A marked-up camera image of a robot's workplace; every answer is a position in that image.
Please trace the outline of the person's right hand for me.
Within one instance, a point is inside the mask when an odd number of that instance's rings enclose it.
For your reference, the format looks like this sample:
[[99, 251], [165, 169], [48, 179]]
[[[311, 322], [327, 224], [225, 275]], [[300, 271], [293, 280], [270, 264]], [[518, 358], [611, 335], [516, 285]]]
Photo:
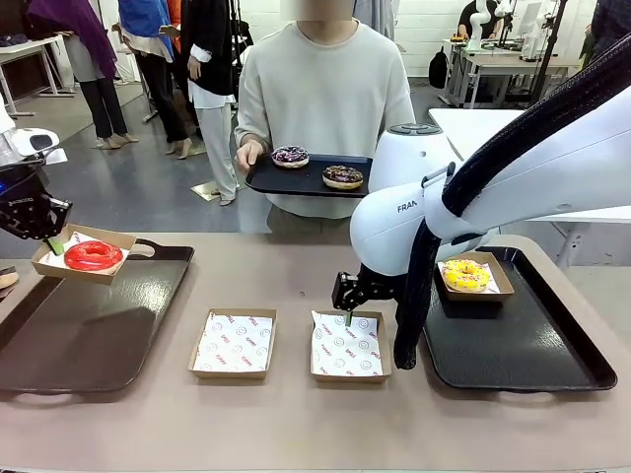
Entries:
[[256, 140], [249, 140], [242, 144], [236, 153], [236, 164], [243, 174], [248, 174], [255, 166], [258, 158], [266, 152], [265, 147]]

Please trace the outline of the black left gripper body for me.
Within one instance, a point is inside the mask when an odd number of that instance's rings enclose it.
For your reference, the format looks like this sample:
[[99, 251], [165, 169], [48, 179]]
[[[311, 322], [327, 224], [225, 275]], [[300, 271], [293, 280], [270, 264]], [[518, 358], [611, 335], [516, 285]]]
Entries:
[[1, 197], [1, 229], [20, 239], [44, 240], [58, 236], [66, 225], [72, 203], [47, 192], [28, 197]]

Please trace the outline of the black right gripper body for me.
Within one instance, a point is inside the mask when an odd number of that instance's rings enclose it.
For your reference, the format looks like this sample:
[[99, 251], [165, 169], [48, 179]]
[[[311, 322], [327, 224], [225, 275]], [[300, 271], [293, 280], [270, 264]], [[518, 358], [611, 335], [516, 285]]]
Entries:
[[360, 265], [357, 274], [339, 272], [331, 294], [332, 306], [339, 310], [355, 310], [368, 301], [394, 298], [394, 278]]

